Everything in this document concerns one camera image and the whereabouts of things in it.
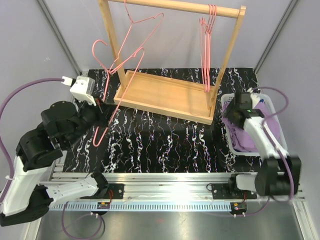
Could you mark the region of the purple trousers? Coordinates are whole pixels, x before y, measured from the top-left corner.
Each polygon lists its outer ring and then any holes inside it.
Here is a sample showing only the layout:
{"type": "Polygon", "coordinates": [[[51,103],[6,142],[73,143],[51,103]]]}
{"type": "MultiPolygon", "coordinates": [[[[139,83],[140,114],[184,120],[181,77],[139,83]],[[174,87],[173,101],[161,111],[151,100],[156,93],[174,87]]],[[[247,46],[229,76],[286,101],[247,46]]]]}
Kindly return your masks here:
{"type": "MultiPolygon", "coordinates": [[[[222,116],[224,115],[230,102],[231,100],[229,99],[222,105],[222,116]]],[[[260,110],[265,118],[271,115],[265,101],[261,100],[259,103],[256,104],[256,106],[253,109],[260,110]]],[[[247,132],[245,129],[242,129],[241,127],[238,127],[234,123],[230,122],[230,120],[224,116],[222,117],[222,122],[224,123],[226,129],[228,129],[228,139],[231,141],[232,148],[236,152],[259,152],[255,144],[257,133],[254,133],[254,138],[252,138],[252,132],[254,130],[252,127],[250,127],[249,132],[247,132]]],[[[275,117],[267,119],[266,124],[270,132],[273,134],[274,138],[278,141],[278,143],[282,143],[280,125],[278,121],[275,119],[275,117]]]]}

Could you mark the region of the pink wire hanger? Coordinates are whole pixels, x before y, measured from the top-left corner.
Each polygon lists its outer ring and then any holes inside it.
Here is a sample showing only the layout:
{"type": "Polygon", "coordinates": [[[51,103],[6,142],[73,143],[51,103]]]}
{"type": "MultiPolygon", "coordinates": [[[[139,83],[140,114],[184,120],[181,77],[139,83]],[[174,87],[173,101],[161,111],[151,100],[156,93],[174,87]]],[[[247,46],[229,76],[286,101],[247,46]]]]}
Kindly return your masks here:
{"type": "Polygon", "coordinates": [[[109,67],[109,70],[113,72],[119,72],[121,67],[130,62],[136,62],[135,66],[139,67],[144,58],[147,42],[161,26],[165,16],[160,11],[136,17],[129,5],[130,3],[127,0],[123,1],[124,10],[129,20],[129,27],[119,44],[119,50],[115,54],[114,61],[109,67]]]}

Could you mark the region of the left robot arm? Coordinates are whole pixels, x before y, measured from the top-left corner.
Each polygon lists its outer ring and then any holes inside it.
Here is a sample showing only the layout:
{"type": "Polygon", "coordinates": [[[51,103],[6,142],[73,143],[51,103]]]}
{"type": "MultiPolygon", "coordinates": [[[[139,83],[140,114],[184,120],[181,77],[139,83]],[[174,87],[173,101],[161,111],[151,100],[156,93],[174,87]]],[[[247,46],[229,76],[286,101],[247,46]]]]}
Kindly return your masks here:
{"type": "Polygon", "coordinates": [[[16,147],[14,173],[2,192],[2,227],[32,222],[51,208],[79,198],[102,199],[109,183],[100,171],[83,180],[60,186],[41,185],[43,174],[93,126],[105,127],[116,106],[58,101],[41,113],[42,122],[25,133],[16,147]]]}

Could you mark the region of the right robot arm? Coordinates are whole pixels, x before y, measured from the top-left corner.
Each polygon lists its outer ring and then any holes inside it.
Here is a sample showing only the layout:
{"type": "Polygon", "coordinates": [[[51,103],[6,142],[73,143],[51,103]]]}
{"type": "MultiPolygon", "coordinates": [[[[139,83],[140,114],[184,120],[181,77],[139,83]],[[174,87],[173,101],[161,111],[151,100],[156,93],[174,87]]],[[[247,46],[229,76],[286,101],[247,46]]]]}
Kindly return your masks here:
{"type": "Polygon", "coordinates": [[[298,192],[302,161],[279,144],[267,125],[268,117],[253,107],[251,93],[236,92],[223,116],[248,133],[262,160],[257,174],[239,173],[229,178],[228,195],[239,198],[250,191],[259,196],[287,196],[292,200],[298,192]]]}

